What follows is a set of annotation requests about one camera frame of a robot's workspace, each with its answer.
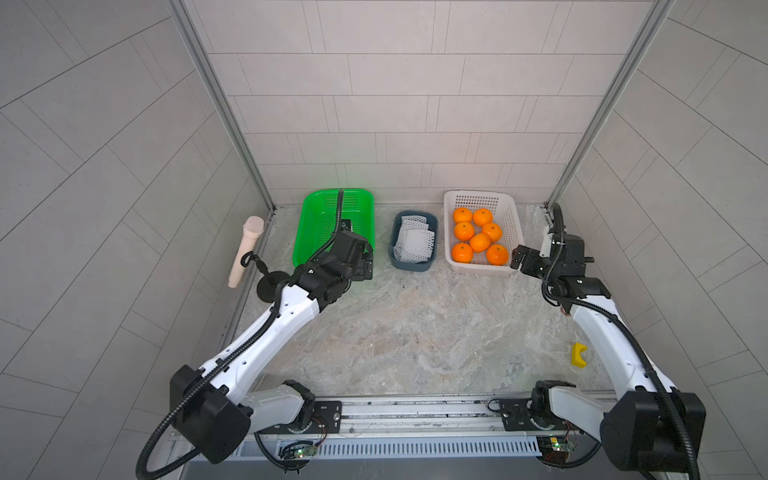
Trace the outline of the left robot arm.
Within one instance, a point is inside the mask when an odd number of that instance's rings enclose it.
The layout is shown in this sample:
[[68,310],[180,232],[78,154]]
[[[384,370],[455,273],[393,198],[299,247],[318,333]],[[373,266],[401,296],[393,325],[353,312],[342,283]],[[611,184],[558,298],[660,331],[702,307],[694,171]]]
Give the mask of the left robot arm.
[[[373,276],[373,248],[362,235],[341,227],[307,262],[278,283],[267,311],[245,333],[200,368],[183,366],[170,382],[171,407],[141,450],[139,479],[159,479],[198,455],[217,464],[250,434],[274,425],[303,428],[311,421],[313,394],[286,381],[256,400],[250,387],[283,346],[355,281]],[[174,428],[193,448],[154,471],[149,460],[163,434]]]

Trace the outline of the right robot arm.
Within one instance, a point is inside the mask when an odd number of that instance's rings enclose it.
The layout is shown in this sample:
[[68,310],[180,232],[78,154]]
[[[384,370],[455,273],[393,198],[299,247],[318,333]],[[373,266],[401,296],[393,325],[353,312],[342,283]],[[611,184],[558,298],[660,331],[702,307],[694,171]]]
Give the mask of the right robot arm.
[[704,404],[696,394],[679,390],[651,361],[604,283],[587,276],[592,260],[583,239],[567,232],[558,204],[551,215],[541,249],[516,247],[511,266],[540,280],[544,300],[584,331],[606,367],[616,401],[606,407],[569,382],[542,380],[531,395],[533,419],[541,426],[561,420],[578,427],[619,470],[647,479],[655,473],[700,478]]

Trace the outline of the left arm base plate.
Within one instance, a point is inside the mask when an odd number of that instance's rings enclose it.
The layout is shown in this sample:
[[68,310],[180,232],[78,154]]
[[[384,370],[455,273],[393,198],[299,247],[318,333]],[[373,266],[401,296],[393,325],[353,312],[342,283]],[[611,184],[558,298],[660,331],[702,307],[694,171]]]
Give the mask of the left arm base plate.
[[264,434],[320,435],[336,434],[340,431],[342,403],[340,401],[309,402],[302,406],[295,420],[262,430]]

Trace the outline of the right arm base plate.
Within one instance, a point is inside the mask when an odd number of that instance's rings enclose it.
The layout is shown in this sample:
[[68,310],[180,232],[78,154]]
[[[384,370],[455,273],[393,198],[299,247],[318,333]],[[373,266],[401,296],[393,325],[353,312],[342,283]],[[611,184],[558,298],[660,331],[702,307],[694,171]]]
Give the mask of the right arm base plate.
[[501,417],[507,432],[565,432],[577,430],[574,424],[555,416],[546,408],[533,406],[528,398],[494,398],[488,401],[487,408]]

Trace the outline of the white foam net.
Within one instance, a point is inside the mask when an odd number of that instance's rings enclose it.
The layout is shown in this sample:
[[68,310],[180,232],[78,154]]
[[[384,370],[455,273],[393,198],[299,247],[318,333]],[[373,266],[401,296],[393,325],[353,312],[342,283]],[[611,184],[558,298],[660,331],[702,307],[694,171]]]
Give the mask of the white foam net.
[[399,231],[393,248],[396,260],[404,263],[422,263],[432,258],[435,233],[431,230]]
[[424,216],[405,215],[401,217],[401,231],[428,230],[429,224]]

